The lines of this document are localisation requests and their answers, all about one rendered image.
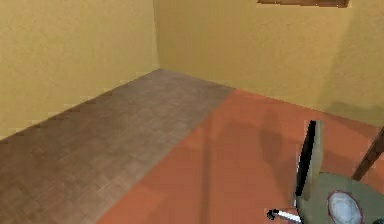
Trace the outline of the white bowl with red rim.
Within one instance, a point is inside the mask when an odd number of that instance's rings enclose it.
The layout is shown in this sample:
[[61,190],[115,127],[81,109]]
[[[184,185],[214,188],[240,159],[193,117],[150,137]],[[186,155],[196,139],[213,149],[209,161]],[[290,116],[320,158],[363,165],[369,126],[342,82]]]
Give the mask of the white bowl with red rim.
[[363,213],[351,194],[334,191],[327,198],[328,215],[334,224],[362,224]]

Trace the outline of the olive laptop with black screen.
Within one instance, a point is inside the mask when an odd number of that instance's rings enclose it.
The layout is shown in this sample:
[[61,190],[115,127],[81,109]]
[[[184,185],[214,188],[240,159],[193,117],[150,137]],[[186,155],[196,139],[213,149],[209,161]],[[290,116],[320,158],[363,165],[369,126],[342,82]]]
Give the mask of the olive laptop with black screen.
[[295,205],[300,199],[308,200],[314,190],[323,163],[322,122],[311,120],[297,163]]

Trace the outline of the white stick with black tip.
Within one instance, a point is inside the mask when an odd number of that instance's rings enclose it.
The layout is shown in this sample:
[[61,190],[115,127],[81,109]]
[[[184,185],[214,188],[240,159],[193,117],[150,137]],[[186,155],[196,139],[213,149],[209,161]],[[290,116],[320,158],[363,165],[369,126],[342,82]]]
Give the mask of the white stick with black tip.
[[294,215],[285,211],[278,209],[271,209],[266,213],[266,216],[270,220],[275,220],[276,218],[282,218],[293,224],[302,224],[301,218],[298,215]]

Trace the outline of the brown wooden slanted post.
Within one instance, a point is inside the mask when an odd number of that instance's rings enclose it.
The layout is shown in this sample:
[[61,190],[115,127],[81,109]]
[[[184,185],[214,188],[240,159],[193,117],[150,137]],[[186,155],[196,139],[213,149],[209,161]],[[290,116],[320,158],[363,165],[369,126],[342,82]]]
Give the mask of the brown wooden slanted post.
[[368,172],[373,164],[379,159],[384,152],[384,126],[378,132],[368,151],[360,161],[357,169],[355,170],[352,178],[360,181],[362,177]]

